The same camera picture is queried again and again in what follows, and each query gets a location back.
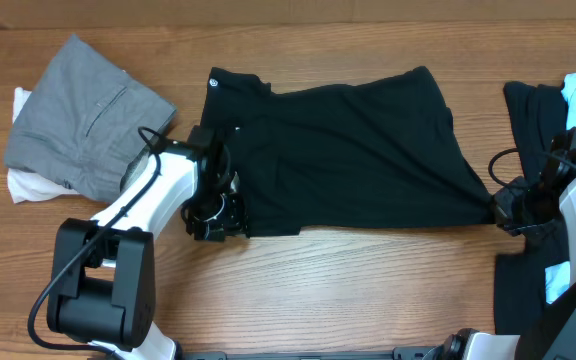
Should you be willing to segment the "black t-shirt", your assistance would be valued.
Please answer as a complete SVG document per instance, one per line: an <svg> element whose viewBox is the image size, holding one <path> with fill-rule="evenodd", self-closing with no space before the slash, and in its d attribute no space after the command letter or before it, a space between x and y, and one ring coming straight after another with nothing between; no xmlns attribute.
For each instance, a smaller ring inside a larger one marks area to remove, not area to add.
<svg viewBox="0 0 576 360"><path fill-rule="evenodd" d="M230 151L251 236L309 226L489 224L492 197L464 158L430 71L276 93L213 68L201 117Z"/></svg>

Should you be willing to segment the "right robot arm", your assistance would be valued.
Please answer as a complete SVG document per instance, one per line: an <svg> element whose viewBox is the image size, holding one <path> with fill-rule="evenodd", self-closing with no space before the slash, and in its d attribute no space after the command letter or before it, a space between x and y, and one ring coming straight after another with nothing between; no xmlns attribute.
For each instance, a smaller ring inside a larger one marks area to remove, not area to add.
<svg viewBox="0 0 576 360"><path fill-rule="evenodd" d="M539 180L518 177L494 196L496 224L536 241L552 227L567 231L569 287L521 335L491 335L464 328L425 351L426 359L576 359L576 127L557 135L544 154Z"/></svg>

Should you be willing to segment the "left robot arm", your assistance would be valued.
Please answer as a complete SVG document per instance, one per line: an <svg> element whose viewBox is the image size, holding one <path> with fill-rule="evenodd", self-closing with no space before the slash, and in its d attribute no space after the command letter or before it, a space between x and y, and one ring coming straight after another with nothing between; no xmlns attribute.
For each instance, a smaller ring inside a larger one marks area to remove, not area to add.
<svg viewBox="0 0 576 360"><path fill-rule="evenodd" d="M154 322L154 243L179 215L198 241L222 242L247 232L231 154L213 129L196 126L185 141L146 127L147 165L108 208L89 220L67 219L55 240L51 280L33 305L47 326L70 339L70 349L109 359L180 359L179 343Z"/></svg>

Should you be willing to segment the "black garment in pile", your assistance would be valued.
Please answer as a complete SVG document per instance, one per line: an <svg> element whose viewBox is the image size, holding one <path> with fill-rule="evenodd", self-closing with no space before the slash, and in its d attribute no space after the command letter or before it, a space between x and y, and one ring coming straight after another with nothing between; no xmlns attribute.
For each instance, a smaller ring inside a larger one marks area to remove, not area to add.
<svg viewBox="0 0 576 360"><path fill-rule="evenodd" d="M528 330L547 307L546 269L569 260L564 223L555 218L554 197L539 191L540 172L552 139L566 130L568 105L559 87L517 81L503 87L526 187L513 189L517 225L541 225L529 231L524 251L495 259L494 322L498 335Z"/></svg>

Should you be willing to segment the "grey folded trousers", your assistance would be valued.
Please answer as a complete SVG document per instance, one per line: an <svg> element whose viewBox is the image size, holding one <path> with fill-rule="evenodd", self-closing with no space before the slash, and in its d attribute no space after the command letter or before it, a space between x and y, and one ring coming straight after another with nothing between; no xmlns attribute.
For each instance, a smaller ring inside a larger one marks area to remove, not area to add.
<svg viewBox="0 0 576 360"><path fill-rule="evenodd" d="M162 133L175 113L172 103L71 36L13 123L4 164L112 203L142 164L139 127Z"/></svg>

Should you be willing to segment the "white folded cloth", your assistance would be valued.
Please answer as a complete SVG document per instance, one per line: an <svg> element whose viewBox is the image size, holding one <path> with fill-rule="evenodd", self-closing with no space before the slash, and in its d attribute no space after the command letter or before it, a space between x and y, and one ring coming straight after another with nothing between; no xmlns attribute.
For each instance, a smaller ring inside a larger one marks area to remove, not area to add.
<svg viewBox="0 0 576 360"><path fill-rule="evenodd" d="M21 87L14 90L12 123L17 120L30 95L31 91ZM25 201L47 201L62 195L78 195L76 190L58 185L37 173L11 168L8 169L7 173L7 186L15 204Z"/></svg>

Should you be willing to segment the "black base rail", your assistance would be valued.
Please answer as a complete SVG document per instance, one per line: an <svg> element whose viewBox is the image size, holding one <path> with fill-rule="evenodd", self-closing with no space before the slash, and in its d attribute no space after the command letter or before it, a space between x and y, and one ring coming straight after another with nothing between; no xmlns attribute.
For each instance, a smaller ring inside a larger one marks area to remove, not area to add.
<svg viewBox="0 0 576 360"><path fill-rule="evenodd" d="M395 347L390 351L298 352L263 354L228 354L225 352L185 352L181 360L435 360L443 346Z"/></svg>

